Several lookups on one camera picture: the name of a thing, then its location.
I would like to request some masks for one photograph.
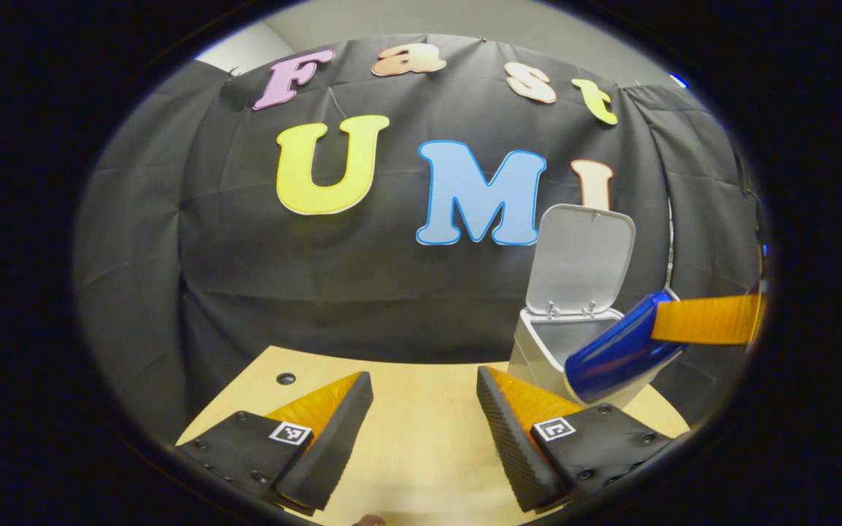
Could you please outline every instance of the foam letter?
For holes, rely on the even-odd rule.
[[[492,231],[498,244],[528,245],[538,239],[535,230],[535,197],[538,177],[547,163],[535,153],[516,150],[505,156],[487,183],[470,148],[454,140],[432,140],[418,148],[431,163],[431,196],[428,223],[418,229],[421,244],[453,244],[460,239],[454,226],[454,203],[474,242],[485,236],[502,209],[502,221]]]
[[[409,71],[427,73],[447,66],[438,56],[440,50],[432,44],[404,44],[389,47],[379,53],[381,60],[372,64],[372,73],[379,77],[401,75]]]
[[[584,206],[609,210],[609,180],[612,179],[610,167],[596,161],[579,160],[571,163],[571,169],[580,178]]]
[[[327,133],[325,124],[301,124],[278,134],[278,200],[302,216],[340,213],[360,202],[372,186],[375,144],[379,131],[387,126],[388,117],[381,115],[350,117],[340,123],[340,129],[350,134],[350,145],[344,179],[333,186],[317,186],[311,180],[314,148]]]
[[[551,104],[558,100],[558,94],[548,86],[551,79],[541,69],[535,69],[518,62],[505,63],[505,72],[509,74],[506,83],[512,87],[515,93],[521,96],[534,99],[545,104]]]
[[[274,64],[271,67],[271,77],[268,79],[262,98],[255,101],[251,108],[261,110],[263,107],[274,106],[294,99],[297,92],[291,89],[291,82],[295,81],[298,86],[304,86],[317,71],[317,64],[314,62],[330,62],[332,59],[333,50],[322,50]]]
[[[618,122],[615,114],[606,110],[604,101],[612,102],[608,94],[600,91],[593,80],[573,79],[571,81],[574,83],[574,86],[580,88],[580,93],[584,94],[584,103],[597,119],[607,124]]]

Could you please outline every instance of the screw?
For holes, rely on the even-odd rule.
[[[262,473],[258,472],[258,470],[254,470],[254,472],[249,473],[249,475],[251,476],[251,479],[253,479],[255,482],[258,482],[260,484],[268,483],[268,477],[262,475]]]

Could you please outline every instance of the black mount plate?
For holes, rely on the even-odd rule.
[[[535,424],[531,436],[574,496],[622,479],[671,443],[608,403]]]
[[[233,486],[273,500],[272,485],[313,439],[308,427],[238,411],[177,449]]]

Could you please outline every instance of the pink letter f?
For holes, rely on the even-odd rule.
[[[330,62],[333,59],[333,50],[322,50],[317,53],[308,54],[284,62],[278,62],[271,67],[271,78],[265,86],[262,98],[255,101],[253,110],[261,110],[263,107],[274,106],[294,99],[295,92],[291,89],[292,80],[298,86],[307,83],[317,71],[317,64],[314,62]]]

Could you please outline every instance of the gray wall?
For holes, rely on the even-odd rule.
[[[485,37],[539,51],[622,86],[674,84],[641,50],[570,13],[529,0],[310,0],[213,46],[199,60],[240,74],[295,51],[375,34]]]

